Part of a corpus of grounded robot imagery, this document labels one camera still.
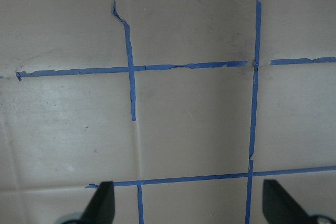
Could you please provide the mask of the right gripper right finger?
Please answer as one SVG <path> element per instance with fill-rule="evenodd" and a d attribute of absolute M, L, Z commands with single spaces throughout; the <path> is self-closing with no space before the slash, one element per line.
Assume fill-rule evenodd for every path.
<path fill-rule="evenodd" d="M 317 223 L 274 179 L 265 179 L 262 189 L 262 211 L 269 224 Z"/>

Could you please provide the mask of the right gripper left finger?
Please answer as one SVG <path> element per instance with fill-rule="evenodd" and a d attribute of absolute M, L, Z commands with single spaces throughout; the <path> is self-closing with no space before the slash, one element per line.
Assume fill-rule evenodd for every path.
<path fill-rule="evenodd" d="M 102 182 L 81 215 L 80 223 L 110 224 L 114 217 L 114 184 Z"/>

